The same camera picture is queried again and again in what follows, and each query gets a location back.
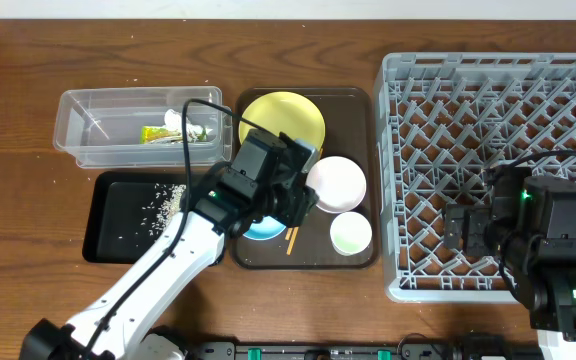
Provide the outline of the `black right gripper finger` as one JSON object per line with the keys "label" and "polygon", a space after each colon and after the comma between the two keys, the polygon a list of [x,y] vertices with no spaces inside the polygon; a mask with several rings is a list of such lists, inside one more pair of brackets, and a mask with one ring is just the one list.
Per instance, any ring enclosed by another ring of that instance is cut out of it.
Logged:
{"label": "black right gripper finger", "polygon": [[489,224],[489,210],[483,207],[468,209],[464,223],[464,252],[467,256],[486,256],[489,248],[485,242]]}
{"label": "black right gripper finger", "polygon": [[460,249],[467,230],[467,210],[466,205],[448,204],[444,210],[444,238],[443,242],[447,248]]}

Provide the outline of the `blue bowl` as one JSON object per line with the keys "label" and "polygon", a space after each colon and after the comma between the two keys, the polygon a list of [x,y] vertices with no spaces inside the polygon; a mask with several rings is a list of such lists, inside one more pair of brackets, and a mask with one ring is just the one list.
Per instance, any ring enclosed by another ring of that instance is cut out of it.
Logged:
{"label": "blue bowl", "polygon": [[250,240],[266,241],[277,237],[286,229],[286,226],[271,216],[265,216],[254,221],[243,236]]}

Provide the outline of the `pink bowl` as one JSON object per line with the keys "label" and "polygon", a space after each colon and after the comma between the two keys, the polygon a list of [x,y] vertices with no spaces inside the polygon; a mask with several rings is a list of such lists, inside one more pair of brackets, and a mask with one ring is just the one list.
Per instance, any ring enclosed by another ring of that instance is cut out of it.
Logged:
{"label": "pink bowl", "polygon": [[319,198],[316,206],[333,214],[356,208],[367,191],[367,180],[361,167],[341,156],[319,160],[310,170],[306,185],[312,188]]}

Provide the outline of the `rice pile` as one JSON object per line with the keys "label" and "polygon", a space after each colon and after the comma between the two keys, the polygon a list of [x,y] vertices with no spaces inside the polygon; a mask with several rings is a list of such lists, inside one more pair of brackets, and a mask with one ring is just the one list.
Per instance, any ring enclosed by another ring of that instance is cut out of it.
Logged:
{"label": "rice pile", "polygon": [[156,241],[180,211],[180,203],[186,186],[183,184],[130,183],[120,189],[119,199],[123,204],[120,210],[127,215],[120,216],[119,241],[140,239]]}

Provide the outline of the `white green cup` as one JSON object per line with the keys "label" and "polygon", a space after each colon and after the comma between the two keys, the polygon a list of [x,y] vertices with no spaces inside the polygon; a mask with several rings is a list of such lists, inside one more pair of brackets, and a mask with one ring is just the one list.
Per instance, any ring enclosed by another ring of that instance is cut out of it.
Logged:
{"label": "white green cup", "polygon": [[329,234],[333,248],[343,256],[361,253],[372,241],[370,222],[358,212],[344,212],[335,217]]}

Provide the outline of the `white tissue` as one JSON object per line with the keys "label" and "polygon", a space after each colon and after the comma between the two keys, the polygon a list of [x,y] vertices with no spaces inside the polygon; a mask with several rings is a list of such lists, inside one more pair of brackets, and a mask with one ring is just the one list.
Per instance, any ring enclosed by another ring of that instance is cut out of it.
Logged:
{"label": "white tissue", "polygon": [[183,139],[183,136],[186,136],[190,142],[204,142],[208,138],[205,127],[191,123],[173,109],[164,114],[164,130],[167,137]]}

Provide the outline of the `green snack wrapper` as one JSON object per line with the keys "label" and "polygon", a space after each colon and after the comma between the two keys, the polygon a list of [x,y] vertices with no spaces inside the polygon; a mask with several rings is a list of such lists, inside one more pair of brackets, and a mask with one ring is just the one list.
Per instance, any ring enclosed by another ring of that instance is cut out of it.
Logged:
{"label": "green snack wrapper", "polygon": [[184,140],[181,128],[165,126],[144,126],[140,133],[141,144],[171,144]]}

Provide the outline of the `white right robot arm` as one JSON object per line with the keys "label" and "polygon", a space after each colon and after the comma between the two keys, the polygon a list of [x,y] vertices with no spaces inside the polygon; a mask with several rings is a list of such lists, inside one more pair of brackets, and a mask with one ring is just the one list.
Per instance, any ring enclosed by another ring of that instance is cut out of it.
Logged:
{"label": "white right robot arm", "polygon": [[449,204],[444,239],[471,257],[494,256],[529,312],[545,359],[576,359],[576,183],[502,165],[483,173],[487,205]]}

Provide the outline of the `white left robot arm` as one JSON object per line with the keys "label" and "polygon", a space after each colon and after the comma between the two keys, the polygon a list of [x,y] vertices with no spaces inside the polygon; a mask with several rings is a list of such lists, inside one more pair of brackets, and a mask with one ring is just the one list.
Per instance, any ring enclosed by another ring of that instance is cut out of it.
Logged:
{"label": "white left robot arm", "polygon": [[305,183],[315,146],[281,133],[247,133],[233,162],[189,182],[179,213],[98,300],[58,327],[43,319],[24,337],[22,359],[134,359],[179,293],[222,256],[225,243],[269,216],[300,226],[317,203]]}

